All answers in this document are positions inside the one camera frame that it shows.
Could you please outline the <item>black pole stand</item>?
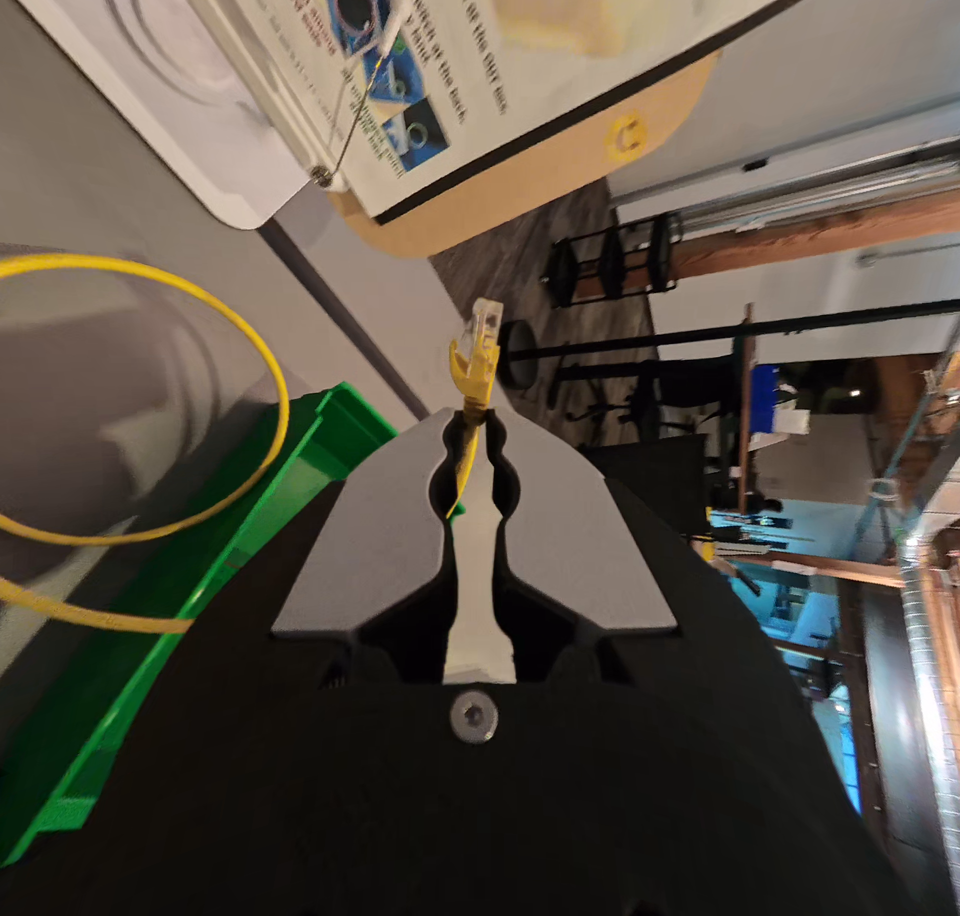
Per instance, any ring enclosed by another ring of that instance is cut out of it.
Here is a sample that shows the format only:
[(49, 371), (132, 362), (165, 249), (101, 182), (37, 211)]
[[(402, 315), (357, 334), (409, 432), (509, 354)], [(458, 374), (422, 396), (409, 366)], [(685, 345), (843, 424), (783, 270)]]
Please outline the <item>black pole stand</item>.
[(741, 322), (731, 325), (710, 326), (703, 329), (671, 333), (634, 335), (595, 342), (567, 343), (557, 346), (541, 346), (534, 343), (522, 345), (520, 343), (508, 342), (505, 352), (500, 356), (500, 369), (498, 371), (503, 379), (507, 379), (507, 377), (512, 374), (514, 363), (538, 363), (543, 359), (551, 358), (560, 359), (573, 356), (613, 353), (631, 349), (660, 348), (662, 346), (678, 346), (723, 340), (753, 339), (768, 335), (790, 336), (824, 329), (845, 328), (864, 324), (940, 318), (947, 315), (958, 315), (958, 313), (959, 299), (951, 298), (761, 322), (753, 322), (752, 320), (744, 318)]

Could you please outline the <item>green plastic bin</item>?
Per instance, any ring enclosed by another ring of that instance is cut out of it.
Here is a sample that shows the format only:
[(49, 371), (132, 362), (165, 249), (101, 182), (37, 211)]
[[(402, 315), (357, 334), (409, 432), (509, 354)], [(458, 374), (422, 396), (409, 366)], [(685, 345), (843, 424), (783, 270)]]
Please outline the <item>green plastic bin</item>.
[[(352, 479), (382, 490), (359, 517), (374, 543), (399, 525), (388, 503), (413, 505), (414, 490), (438, 502), (456, 489), (463, 414), (447, 408), (400, 435), (348, 383), (291, 402), (276, 459), (238, 502), (166, 538), (122, 591), (114, 611), (191, 622), (244, 566), (328, 486)], [(352, 477), (356, 468), (361, 477)], [(43, 694), (2, 760), (2, 866), (42, 835), (81, 828), (98, 801), (122, 744), (178, 634), (97, 630)]]

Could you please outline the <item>printed instruction poster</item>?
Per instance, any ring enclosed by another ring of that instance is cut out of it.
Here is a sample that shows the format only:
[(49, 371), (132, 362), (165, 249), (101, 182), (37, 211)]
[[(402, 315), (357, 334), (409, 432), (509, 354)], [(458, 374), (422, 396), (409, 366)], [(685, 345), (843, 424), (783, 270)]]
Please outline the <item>printed instruction poster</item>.
[[(395, 0), (225, 0), (331, 166)], [(725, 47), (799, 0), (412, 0), (342, 166), (378, 223)]]

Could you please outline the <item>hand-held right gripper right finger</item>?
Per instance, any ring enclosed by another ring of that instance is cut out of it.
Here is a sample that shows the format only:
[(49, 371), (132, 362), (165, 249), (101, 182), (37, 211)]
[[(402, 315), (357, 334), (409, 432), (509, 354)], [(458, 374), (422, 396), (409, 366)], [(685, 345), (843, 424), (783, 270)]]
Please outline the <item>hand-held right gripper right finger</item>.
[(674, 613), (601, 471), (512, 411), (491, 410), (486, 422), (501, 515), (491, 585), (503, 632), (578, 624), (600, 634), (673, 632)]

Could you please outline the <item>white plastic tray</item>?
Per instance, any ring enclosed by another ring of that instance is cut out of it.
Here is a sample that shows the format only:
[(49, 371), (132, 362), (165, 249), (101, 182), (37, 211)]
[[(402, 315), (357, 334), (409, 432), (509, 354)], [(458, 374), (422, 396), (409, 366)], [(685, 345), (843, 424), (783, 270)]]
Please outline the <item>white plastic tray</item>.
[(309, 185), (186, 0), (2, 0), (2, 193), (55, 226), (315, 234)]

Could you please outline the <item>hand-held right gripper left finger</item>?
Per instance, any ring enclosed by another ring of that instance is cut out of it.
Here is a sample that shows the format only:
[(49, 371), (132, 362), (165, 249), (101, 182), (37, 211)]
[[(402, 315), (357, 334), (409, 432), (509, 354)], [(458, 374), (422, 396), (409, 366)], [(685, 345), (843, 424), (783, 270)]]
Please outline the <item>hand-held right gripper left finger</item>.
[(440, 573), (449, 527), (431, 501), (448, 459), (444, 408), (381, 446), (343, 483), (276, 617), (275, 636), (353, 634)]

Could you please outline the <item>silver metal duct pipe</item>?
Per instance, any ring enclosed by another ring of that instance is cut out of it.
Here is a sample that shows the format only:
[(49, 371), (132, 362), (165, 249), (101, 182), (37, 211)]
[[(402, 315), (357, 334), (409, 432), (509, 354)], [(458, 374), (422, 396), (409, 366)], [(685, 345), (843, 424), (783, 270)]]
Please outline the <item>silver metal duct pipe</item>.
[(949, 633), (947, 596), (938, 591), (930, 540), (905, 536), (897, 554), (903, 583), (902, 608), (922, 737), (926, 744), (944, 859), (959, 904), (958, 675), (951, 659), (957, 639)]

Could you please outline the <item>yellow smiley sticker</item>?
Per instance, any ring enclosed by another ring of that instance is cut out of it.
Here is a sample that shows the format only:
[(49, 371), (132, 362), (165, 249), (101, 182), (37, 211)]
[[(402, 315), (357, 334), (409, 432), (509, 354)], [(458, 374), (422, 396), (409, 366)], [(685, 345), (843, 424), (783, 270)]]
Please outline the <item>yellow smiley sticker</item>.
[(610, 126), (605, 143), (608, 158), (618, 164), (642, 158), (647, 144), (647, 126), (638, 112), (618, 116)]

